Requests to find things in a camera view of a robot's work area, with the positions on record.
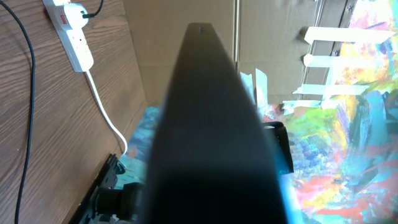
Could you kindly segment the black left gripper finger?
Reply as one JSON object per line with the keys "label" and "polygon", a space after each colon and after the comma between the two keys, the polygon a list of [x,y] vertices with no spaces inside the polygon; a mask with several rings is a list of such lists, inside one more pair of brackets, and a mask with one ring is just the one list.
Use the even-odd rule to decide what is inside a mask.
{"label": "black left gripper finger", "polygon": [[263,132],[271,137],[275,145],[275,160],[280,175],[294,173],[294,163],[290,151],[289,137],[284,124],[280,121],[262,123]]}

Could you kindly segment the blue screen smartphone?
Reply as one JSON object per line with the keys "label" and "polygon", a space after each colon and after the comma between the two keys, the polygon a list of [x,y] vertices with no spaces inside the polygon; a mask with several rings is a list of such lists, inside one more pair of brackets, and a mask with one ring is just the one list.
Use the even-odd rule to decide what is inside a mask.
{"label": "blue screen smartphone", "polygon": [[274,140],[209,23],[187,26],[150,152],[141,223],[287,223]]}

